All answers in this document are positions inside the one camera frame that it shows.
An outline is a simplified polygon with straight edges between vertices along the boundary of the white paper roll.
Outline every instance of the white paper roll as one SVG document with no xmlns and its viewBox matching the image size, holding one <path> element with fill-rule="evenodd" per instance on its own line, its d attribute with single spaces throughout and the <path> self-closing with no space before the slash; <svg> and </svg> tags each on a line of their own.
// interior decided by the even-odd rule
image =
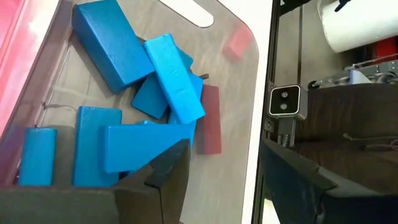
<svg viewBox="0 0 398 224">
<path fill-rule="evenodd" d="M 398 0 L 351 0 L 335 12 L 338 1 L 323 8 L 322 24 L 337 53 L 398 35 Z"/>
</svg>

